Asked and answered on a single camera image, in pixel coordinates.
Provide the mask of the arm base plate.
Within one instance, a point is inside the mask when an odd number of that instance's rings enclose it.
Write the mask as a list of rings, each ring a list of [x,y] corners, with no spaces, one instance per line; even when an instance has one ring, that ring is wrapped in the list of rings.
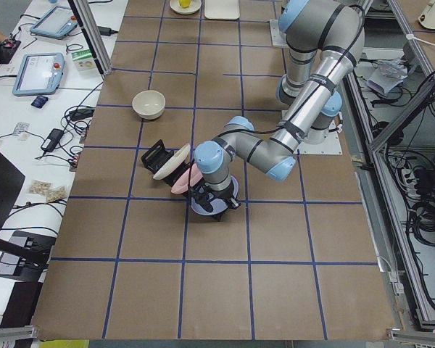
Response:
[[[320,113],[311,126],[309,133],[298,146],[300,154],[342,155],[339,133],[343,117],[341,111],[334,116]]]
[[[286,34],[279,30],[278,20],[270,20],[269,26],[272,46],[281,49],[288,48],[289,46],[286,43]]]

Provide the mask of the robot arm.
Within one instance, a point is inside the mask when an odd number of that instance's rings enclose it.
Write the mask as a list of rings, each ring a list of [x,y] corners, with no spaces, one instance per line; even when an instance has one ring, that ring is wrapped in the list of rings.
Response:
[[[288,1],[278,18],[285,35],[290,63],[278,96],[289,102],[269,139],[242,116],[235,116],[223,131],[198,145],[194,163],[203,176],[189,189],[191,208],[200,215],[236,209],[236,182],[229,165],[240,157],[275,181],[284,181],[296,164],[294,153],[309,133],[336,87],[351,73],[363,51],[366,10],[338,1]]]

